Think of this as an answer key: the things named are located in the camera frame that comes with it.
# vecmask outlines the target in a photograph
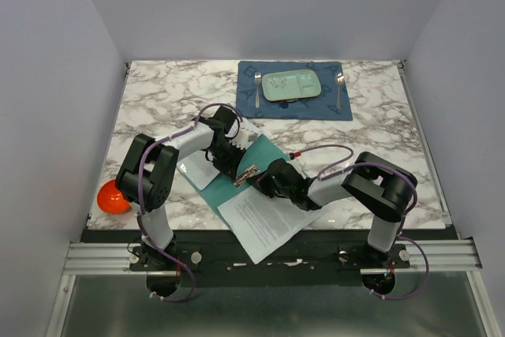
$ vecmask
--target mint green tray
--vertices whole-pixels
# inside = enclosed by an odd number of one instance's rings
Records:
[[[307,69],[265,74],[261,85],[265,98],[270,102],[312,98],[321,93],[317,74]]]

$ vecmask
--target fork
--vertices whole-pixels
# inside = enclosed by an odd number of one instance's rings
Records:
[[[338,73],[337,75],[335,75],[335,83],[339,88],[339,92],[337,92],[337,110],[341,110],[342,102],[340,101],[340,91],[346,85],[346,82],[344,81],[344,74]]]
[[[254,73],[254,83],[256,83],[256,108],[260,108],[261,73]]]

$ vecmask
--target bolt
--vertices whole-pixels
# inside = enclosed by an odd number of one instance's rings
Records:
[[[191,261],[192,261],[194,264],[199,264],[199,263],[202,261],[202,255],[200,254],[200,252],[194,252],[194,253],[191,255]]]
[[[349,254],[345,250],[339,252],[339,261],[343,264],[349,260]]]
[[[135,254],[130,254],[129,262],[131,264],[136,264],[139,260],[140,260],[140,258],[138,256],[136,256]]]
[[[410,254],[406,250],[401,250],[398,255],[403,262],[407,262],[410,259]]]

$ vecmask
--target gray wall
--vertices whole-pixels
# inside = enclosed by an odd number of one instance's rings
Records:
[[[128,59],[405,58],[440,0],[93,0]]]
[[[455,224],[473,236],[505,331],[505,0],[442,0],[408,81]]]
[[[0,325],[43,335],[124,66],[91,0],[0,0]]]

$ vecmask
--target marble table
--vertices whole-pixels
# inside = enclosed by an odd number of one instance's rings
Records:
[[[115,178],[138,133],[167,135],[187,125],[206,104],[235,104],[237,66],[238,61],[133,62],[98,188]],[[319,144],[347,144],[356,155],[370,151],[411,171],[419,181],[419,202],[408,215],[406,228],[444,228],[440,199],[396,64],[342,62],[342,67],[353,121],[253,119],[252,122],[284,152]],[[304,170],[314,175],[345,154],[338,149],[320,149],[300,160]],[[173,229],[227,229],[178,172],[166,209]],[[350,198],[331,204],[330,211],[309,229],[363,229],[369,228],[371,222],[372,213]],[[88,228],[138,229],[131,211],[108,215],[98,208],[96,199]]]

